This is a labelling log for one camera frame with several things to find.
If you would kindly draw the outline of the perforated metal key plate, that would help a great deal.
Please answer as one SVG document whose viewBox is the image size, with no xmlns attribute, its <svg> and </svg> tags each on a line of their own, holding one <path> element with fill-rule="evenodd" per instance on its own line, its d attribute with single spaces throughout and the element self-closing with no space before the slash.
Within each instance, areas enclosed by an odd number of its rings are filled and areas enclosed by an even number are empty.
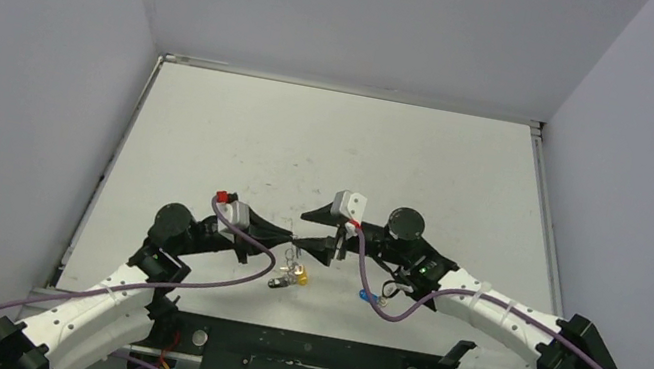
<svg viewBox="0 0 654 369">
<path fill-rule="evenodd" d="M 300 266 L 298 260 L 298 249 L 295 246 L 290 246 L 285 250 L 285 264 L 281 267 L 284 276 L 293 278 L 296 276 L 296 271 Z"/>
</svg>

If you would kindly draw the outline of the yellow key tag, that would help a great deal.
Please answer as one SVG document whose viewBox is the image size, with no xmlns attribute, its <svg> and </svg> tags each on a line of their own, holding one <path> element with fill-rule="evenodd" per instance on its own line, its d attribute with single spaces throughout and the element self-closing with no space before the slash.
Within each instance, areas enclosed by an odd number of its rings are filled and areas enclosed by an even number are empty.
<svg viewBox="0 0 654 369">
<path fill-rule="evenodd" d="M 298 267 L 293 271 L 293 278 L 294 278 L 294 283 L 296 285 L 301 285 L 305 286 L 308 284 L 308 273 L 306 272 L 305 269 L 302 269 L 302 267 Z"/>
</svg>

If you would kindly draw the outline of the black key tag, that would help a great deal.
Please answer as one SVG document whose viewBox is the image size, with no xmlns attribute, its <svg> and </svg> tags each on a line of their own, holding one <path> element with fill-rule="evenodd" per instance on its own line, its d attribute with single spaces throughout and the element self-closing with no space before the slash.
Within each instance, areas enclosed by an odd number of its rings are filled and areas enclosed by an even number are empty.
<svg viewBox="0 0 654 369">
<path fill-rule="evenodd" d="M 291 285 L 291 282 L 289 279 L 286 279 L 284 277 L 276 277 L 276 278 L 271 278 L 268 280 L 268 287 L 272 289 L 280 289 L 280 288 L 285 288 Z"/>
</svg>

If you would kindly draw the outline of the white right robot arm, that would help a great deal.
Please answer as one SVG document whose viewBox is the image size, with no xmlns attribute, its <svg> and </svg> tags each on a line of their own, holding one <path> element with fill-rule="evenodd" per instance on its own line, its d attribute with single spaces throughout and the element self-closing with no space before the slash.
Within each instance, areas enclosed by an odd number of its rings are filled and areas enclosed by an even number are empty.
<svg viewBox="0 0 654 369">
<path fill-rule="evenodd" d="M 295 243 L 326 265 L 349 253 L 361 264 L 372 261 L 416 306 L 464 321 L 509 350 L 494 354 L 467 345 L 438 369 L 618 369 L 586 317 L 563 319 L 508 298 L 428 243 L 424 217 L 415 209 L 399 207 L 384 225 L 375 225 L 363 220 L 366 202 L 360 193 L 338 192 L 332 203 L 301 215 L 335 228 L 334 236 Z"/>
</svg>

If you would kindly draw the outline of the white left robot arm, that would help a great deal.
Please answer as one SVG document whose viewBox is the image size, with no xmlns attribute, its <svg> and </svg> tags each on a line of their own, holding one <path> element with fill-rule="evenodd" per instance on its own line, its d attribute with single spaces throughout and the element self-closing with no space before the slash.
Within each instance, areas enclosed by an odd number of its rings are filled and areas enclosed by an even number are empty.
<svg viewBox="0 0 654 369">
<path fill-rule="evenodd" d="M 54 307 L 24 319 L 0 318 L 0 369 L 84 369 L 142 341 L 170 341 L 178 309 L 168 294 L 187 289 L 183 257 L 232 251 L 240 263 L 293 240 L 228 193 L 197 220 L 181 203 L 158 210 L 139 249 L 92 288 L 51 296 Z"/>
</svg>

